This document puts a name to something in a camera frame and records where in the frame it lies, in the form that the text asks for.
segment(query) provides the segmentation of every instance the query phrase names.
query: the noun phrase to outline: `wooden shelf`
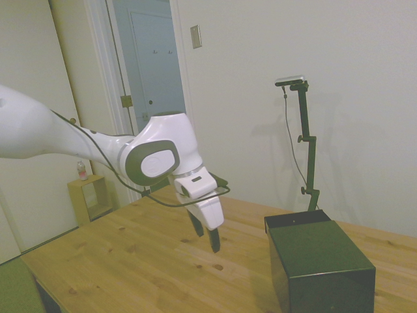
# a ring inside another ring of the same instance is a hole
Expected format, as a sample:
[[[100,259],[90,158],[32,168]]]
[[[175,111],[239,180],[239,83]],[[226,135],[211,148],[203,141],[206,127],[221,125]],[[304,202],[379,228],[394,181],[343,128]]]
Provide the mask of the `wooden shelf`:
[[[87,207],[83,192],[83,187],[89,184],[93,184],[98,202],[92,207]],[[108,196],[107,186],[103,176],[89,175],[89,178],[85,181],[77,179],[67,185],[79,226],[86,225],[93,220],[112,212],[113,207]]]

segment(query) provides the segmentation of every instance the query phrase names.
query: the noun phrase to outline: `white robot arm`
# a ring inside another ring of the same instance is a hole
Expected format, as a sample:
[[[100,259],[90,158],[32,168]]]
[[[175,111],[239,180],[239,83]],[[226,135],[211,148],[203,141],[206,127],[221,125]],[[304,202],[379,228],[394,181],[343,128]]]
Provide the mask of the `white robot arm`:
[[[108,136],[67,123],[43,104],[0,85],[0,157],[30,158],[46,153],[103,163],[141,186],[168,177],[197,234],[203,234],[204,225],[213,251],[219,251],[217,228],[224,219],[218,196],[225,192],[219,194],[218,190],[229,189],[227,182],[204,167],[184,113],[155,115],[136,137]]]

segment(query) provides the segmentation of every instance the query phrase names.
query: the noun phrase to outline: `black box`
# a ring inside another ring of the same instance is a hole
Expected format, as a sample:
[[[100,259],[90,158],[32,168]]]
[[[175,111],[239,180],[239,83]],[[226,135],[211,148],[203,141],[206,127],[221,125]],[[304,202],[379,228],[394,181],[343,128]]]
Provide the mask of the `black box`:
[[[372,313],[375,266],[322,211],[265,217],[283,313]]]

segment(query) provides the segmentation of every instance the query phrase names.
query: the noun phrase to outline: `wooden tabletop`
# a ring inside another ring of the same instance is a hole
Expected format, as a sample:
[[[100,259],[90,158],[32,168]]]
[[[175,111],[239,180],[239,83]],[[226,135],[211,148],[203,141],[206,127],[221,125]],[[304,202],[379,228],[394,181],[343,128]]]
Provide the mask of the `wooden tabletop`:
[[[171,187],[154,195],[174,202]],[[222,197],[211,251],[185,208],[144,198],[22,260],[67,312],[280,313],[264,216],[290,213]],[[417,239],[339,223],[377,268],[376,313],[417,312]]]

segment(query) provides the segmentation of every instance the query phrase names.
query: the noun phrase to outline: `black cable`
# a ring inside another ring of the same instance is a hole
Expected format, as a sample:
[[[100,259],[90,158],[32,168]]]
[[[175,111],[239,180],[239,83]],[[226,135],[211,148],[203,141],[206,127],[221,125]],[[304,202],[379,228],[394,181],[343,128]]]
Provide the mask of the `black cable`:
[[[300,170],[300,166],[298,166],[298,162],[297,159],[295,157],[295,152],[294,152],[294,144],[293,144],[293,137],[291,136],[291,131],[289,130],[289,125],[288,125],[288,115],[287,115],[287,93],[285,92],[285,87],[282,86],[281,87],[283,92],[284,92],[284,100],[285,100],[285,124],[287,125],[287,130],[288,130],[288,136],[289,136],[289,142],[291,143],[291,152],[293,153],[293,158],[294,158],[294,162],[295,162],[295,166],[297,167],[298,172],[300,173],[302,180],[304,181],[304,184],[306,184],[307,187],[307,181],[304,178],[304,175],[302,174],[301,170]]]
[[[63,121],[65,121],[65,122],[67,122],[68,124],[70,124],[70,125],[72,125],[73,127],[75,127],[76,129],[78,129],[80,132],[82,132],[84,135],[86,135],[91,141],[92,141],[92,143],[96,146],[96,148],[98,149],[98,152],[100,152],[100,154],[103,156],[103,158],[104,158],[104,160],[106,160],[106,162],[107,162],[107,164],[108,164],[108,167],[109,167],[109,169],[115,174],[115,176],[116,176],[116,178],[120,181],[120,183],[123,185],[123,186],[125,186],[126,188],[129,188],[130,190],[133,190],[133,191],[135,191],[135,192],[137,192],[137,193],[139,193],[142,197],[144,197],[144,196],[146,196],[146,197],[148,197],[148,198],[150,198],[150,199],[152,199],[153,201],[155,201],[156,203],[159,203],[159,204],[161,204],[161,205],[164,205],[164,206],[166,206],[166,207],[185,207],[185,206],[187,206],[187,205],[191,205],[191,204],[196,204],[196,203],[199,203],[199,202],[202,202],[202,201],[205,201],[205,200],[209,200],[209,199],[212,199],[212,198],[215,198],[215,197],[218,197],[218,196],[223,196],[224,194],[227,194],[229,191],[230,191],[230,188],[228,187],[228,186],[222,186],[222,188],[224,188],[224,189],[226,189],[226,191],[223,191],[223,192],[221,192],[221,193],[218,193],[218,194],[215,194],[215,195],[212,195],[212,196],[209,196],[209,197],[206,197],[206,198],[203,198],[203,199],[198,199],[198,200],[195,200],[195,201],[190,201],[190,202],[187,202],[187,203],[185,203],[185,204],[170,204],[170,203],[165,203],[165,202],[162,202],[162,201],[160,201],[160,200],[158,200],[158,199],[156,199],[155,197],[153,197],[153,196],[151,196],[149,193],[150,193],[150,190],[145,190],[145,191],[140,191],[140,190],[138,190],[138,189],[136,189],[136,188],[134,188],[134,187],[131,187],[131,186],[129,186],[128,184],[126,184],[121,178],[120,178],[120,176],[119,176],[119,174],[117,173],[117,171],[116,171],[116,169],[113,167],[113,165],[111,164],[111,162],[109,161],[109,159],[107,158],[107,156],[104,154],[104,152],[103,152],[103,150],[101,150],[101,148],[99,147],[99,145],[96,143],[96,141],[94,140],[94,138],[93,137],[91,137],[85,130],[83,130],[81,127],[79,127],[78,125],[76,125],[76,124],[73,124],[73,123],[71,123],[68,119],[66,119],[65,117],[63,117],[62,115],[60,115],[60,114],[58,114],[57,112],[55,112],[55,111],[53,111],[53,110],[51,110],[57,117],[59,117],[60,119],[62,119]]]

